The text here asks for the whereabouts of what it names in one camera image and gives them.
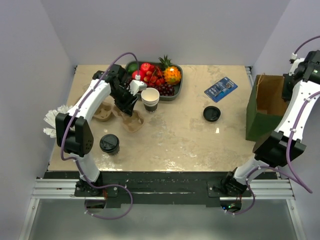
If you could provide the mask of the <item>pulp cup carrier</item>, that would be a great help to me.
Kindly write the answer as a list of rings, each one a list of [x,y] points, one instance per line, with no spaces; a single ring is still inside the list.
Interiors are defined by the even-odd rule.
[[[115,117],[122,120],[121,124],[123,128],[129,133],[135,133],[139,131],[145,123],[145,119],[138,110],[134,110],[132,112],[132,116],[129,116],[114,105],[112,107],[112,113]]]

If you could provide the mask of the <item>black plastic cup lid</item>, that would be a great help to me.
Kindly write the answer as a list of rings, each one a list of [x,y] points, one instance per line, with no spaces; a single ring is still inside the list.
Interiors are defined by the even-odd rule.
[[[114,134],[106,134],[99,141],[100,148],[114,148],[117,146],[120,146],[120,140]]]

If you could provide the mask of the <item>black paper coffee cup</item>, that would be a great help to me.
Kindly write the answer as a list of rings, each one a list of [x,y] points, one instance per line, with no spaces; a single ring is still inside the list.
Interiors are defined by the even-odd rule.
[[[119,146],[116,146],[116,147],[113,147],[113,148],[106,148],[106,147],[101,147],[100,148],[104,153],[107,153],[108,155],[110,156],[115,156],[119,153],[120,151],[120,147]]]

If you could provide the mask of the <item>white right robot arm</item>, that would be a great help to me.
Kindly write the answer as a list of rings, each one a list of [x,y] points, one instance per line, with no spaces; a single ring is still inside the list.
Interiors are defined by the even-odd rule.
[[[221,180],[227,196],[245,192],[250,182],[265,170],[274,171],[284,166],[289,167],[294,181],[310,191],[291,162],[306,149],[302,143],[305,124],[320,98],[320,52],[310,51],[305,58],[298,58],[294,53],[290,62],[289,73],[283,75],[281,96],[288,103],[286,111],[277,127],[256,141],[252,150],[254,156]]]

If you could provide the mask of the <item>brown and green paper bag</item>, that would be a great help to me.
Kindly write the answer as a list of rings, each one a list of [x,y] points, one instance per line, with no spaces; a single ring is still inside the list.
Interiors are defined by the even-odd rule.
[[[281,75],[256,76],[246,107],[246,140],[255,142],[278,126],[288,106],[282,99],[283,85]]]

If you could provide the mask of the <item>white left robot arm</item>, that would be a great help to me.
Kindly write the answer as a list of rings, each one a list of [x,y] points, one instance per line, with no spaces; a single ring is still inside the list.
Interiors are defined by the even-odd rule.
[[[127,71],[118,64],[113,64],[97,79],[93,79],[83,96],[67,113],[58,113],[55,117],[56,142],[60,147],[62,160],[73,160],[80,173],[80,178],[87,182],[86,191],[92,196],[99,196],[104,184],[98,180],[100,170],[90,155],[94,137],[90,122],[101,103],[111,96],[117,108],[128,116],[133,115],[140,82],[133,81],[133,86],[125,87]]]

